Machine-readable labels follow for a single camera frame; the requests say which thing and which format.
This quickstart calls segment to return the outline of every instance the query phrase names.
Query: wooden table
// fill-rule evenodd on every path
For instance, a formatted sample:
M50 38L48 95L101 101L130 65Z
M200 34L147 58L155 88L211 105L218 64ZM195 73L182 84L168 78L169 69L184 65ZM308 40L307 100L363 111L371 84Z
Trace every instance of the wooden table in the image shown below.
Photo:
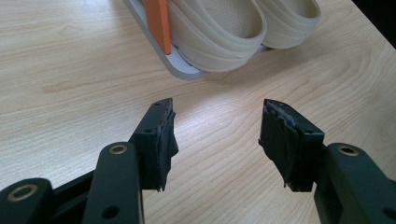
M147 223L318 223L312 193L283 189L259 147L262 101L283 101L361 147L396 179L395 49L347 0L319 0L302 45L185 81L165 69L121 0L0 3L0 189L59 187L127 140L149 106L174 98L179 153Z

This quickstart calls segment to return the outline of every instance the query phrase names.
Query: light wood surface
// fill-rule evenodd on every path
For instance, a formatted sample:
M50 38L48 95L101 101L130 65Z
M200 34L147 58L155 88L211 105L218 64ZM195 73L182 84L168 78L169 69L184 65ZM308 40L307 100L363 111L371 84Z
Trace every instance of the light wood surface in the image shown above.
M184 81L121 0L1 1L0 189L29 177L56 188L89 172L168 97L180 151L165 192L144 192L147 223L318 223L312 194L283 189L257 143L265 98L396 179L395 49L350 1L318 4L318 29L301 46Z

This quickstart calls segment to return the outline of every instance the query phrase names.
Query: brass screw hole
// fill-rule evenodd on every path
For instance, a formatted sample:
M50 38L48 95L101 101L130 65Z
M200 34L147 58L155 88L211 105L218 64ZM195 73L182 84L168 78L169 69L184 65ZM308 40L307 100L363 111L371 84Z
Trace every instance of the brass screw hole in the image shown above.
M347 156L358 156L359 151L356 150L355 148L350 148L350 147L339 147L338 151L341 153L347 155Z
M24 199L29 198L37 191L37 185L35 184L27 184L20 186L14 190L12 190L8 196L7 200L12 203L22 201Z
M112 147L108 152L110 152L113 155L120 155L120 154L124 153L126 151L126 149L128 149L128 147L126 147L124 145L116 145L116 146Z

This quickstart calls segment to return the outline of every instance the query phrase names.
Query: orange strip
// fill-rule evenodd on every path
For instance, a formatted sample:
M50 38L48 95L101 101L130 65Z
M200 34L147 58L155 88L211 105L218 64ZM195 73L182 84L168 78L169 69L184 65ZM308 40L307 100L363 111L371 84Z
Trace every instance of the orange strip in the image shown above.
M171 53L168 10L166 0L145 0L148 29L163 53Z

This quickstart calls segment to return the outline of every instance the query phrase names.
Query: white tray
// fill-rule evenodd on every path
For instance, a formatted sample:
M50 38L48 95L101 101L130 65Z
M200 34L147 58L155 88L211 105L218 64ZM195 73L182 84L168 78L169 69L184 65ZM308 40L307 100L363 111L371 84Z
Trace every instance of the white tray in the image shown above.
M154 47L158 56L163 61L165 67L173 76L184 80L194 80L208 74L207 72L201 71L187 63L180 56L177 47L174 45L171 45L172 52L170 54L164 54L160 46L157 44L157 41L155 41L154 37L149 31L148 22L146 19L146 11L143 3L140 0L124 0L124 3L131 11L140 28L145 33L146 38L150 42L151 46ZM264 45L260 45L256 53L263 52L267 49L268 48Z

